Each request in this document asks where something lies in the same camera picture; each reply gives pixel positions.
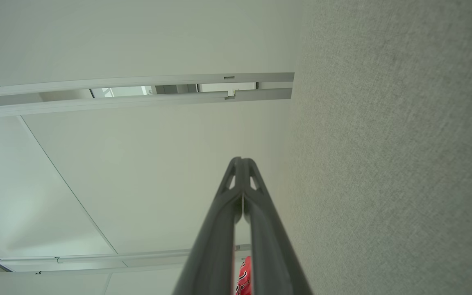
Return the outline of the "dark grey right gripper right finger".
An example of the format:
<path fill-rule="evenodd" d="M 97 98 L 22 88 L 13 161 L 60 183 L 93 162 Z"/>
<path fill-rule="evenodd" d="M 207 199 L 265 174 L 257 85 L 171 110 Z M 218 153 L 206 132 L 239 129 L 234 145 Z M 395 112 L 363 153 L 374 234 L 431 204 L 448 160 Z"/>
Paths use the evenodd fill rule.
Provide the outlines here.
<path fill-rule="evenodd" d="M 245 218 L 251 227 L 254 295 L 311 295 L 313 292 L 257 164 L 243 159 Z"/>

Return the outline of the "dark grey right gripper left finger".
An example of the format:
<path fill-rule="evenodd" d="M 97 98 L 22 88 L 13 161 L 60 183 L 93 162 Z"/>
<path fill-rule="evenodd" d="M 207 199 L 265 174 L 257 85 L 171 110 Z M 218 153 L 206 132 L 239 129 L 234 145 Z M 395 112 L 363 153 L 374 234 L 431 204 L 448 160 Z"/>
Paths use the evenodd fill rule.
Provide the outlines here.
<path fill-rule="evenodd" d="M 243 211 L 243 159 L 231 159 L 195 239 L 174 295 L 232 295 L 234 228 Z"/>

